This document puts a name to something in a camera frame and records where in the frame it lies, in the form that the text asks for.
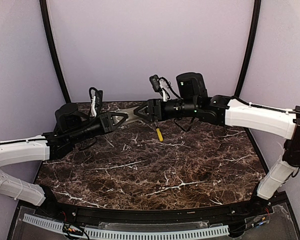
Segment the black metal pole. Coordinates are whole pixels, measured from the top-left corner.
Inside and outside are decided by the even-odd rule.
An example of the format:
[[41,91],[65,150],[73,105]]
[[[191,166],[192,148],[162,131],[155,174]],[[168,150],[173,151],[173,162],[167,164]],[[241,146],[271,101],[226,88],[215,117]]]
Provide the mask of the black metal pole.
[[47,0],[39,0],[39,1],[40,1],[41,15],[42,15],[42,20],[43,20],[45,35],[46,35],[46,39],[47,39],[48,46],[50,49],[50,54],[51,54],[54,70],[56,73],[56,77],[58,78],[59,85],[60,85],[65,102],[71,103],[69,92],[68,92],[68,89],[66,86],[66,82],[65,82],[64,76],[61,71],[59,58],[58,58],[58,54],[57,54],[57,50],[56,50],[56,45],[55,45],[54,37],[52,34],[52,29],[51,29],[51,25],[50,25],[49,14],[48,14]]
[[242,87],[244,85],[247,70],[248,70],[248,66],[249,66],[249,62],[250,62],[252,49],[254,47],[254,42],[255,42],[255,37],[256,37],[256,32],[257,32],[257,26],[258,26],[258,20],[259,20],[260,7],[261,7],[261,0],[254,0],[254,7],[253,7],[252,20],[251,20],[251,27],[250,27],[248,42],[247,42],[246,49],[245,49],[245,54],[244,54],[244,59],[243,59],[243,63],[242,63],[240,76],[239,76],[238,83],[236,85],[235,92],[234,92],[234,95],[237,96],[237,97],[240,96]]

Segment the white cable tray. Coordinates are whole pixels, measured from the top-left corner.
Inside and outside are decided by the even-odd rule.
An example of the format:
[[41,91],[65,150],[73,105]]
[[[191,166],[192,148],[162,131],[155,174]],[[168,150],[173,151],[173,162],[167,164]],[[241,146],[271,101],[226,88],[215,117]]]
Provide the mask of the white cable tray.
[[[60,221],[24,214],[23,222],[54,233],[64,234],[62,231],[64,224]],[[227,225],[205,229],[168,232],[112,231],[89,227],[83,227],[83,229],[89,235],[91,240],[201,240],[226,236],[229,234],[229,227]]]

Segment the purple wall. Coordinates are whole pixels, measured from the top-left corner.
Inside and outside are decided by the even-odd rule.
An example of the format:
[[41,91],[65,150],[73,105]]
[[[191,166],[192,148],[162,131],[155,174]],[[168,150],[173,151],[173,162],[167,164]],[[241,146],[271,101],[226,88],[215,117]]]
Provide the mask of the purple wall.
[[[53,130],[64,103],[50,57],[39,1],[0,1],[0,140]],[[32,182],[39,162],[3,167]],[[7,238],[17,201],[0,195],[0,240]]]
[[[279,108],[300,105],[300,1],[262,1],[242,98]],[[272,166],[283,153],[283,139],[260,131],[253,135]],[[300,227],[300,173],[282,190],[287,191]]]
[[51,23],[70,97],[88,89],[106,101],[159,97],[153,74],[177,88],[176,76],[203,74],[210,95],[235,91],[253,0],[49,1]]

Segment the brown marble surface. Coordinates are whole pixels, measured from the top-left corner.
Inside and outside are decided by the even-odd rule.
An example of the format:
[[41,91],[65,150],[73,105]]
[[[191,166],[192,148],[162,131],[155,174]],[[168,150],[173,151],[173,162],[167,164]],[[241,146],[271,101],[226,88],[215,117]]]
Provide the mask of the brown marble surface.
[[[104,103],[104,111],[138,102]],[[79,104],[88,112],[89,105]],[[190,119],[180,121],[187,126]],[[137,121],[99,136],[91,148],[44,162],[37,184],[51,187],[59,202],[127,210],[209,207],[248,200],[265,175],[245,131],[195,121],[190,132],[172,120]]]

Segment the yellow screwdriver handle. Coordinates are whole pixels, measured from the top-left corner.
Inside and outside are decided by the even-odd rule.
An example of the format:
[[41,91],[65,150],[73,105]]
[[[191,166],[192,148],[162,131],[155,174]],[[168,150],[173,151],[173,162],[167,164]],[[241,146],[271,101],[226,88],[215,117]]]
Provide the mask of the yellow screwdriver handle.
[[164,138],[162,137],[160,129],[157,127],[155,130],[156,130],[156,133],[158,134],[159,141],[163,142]]

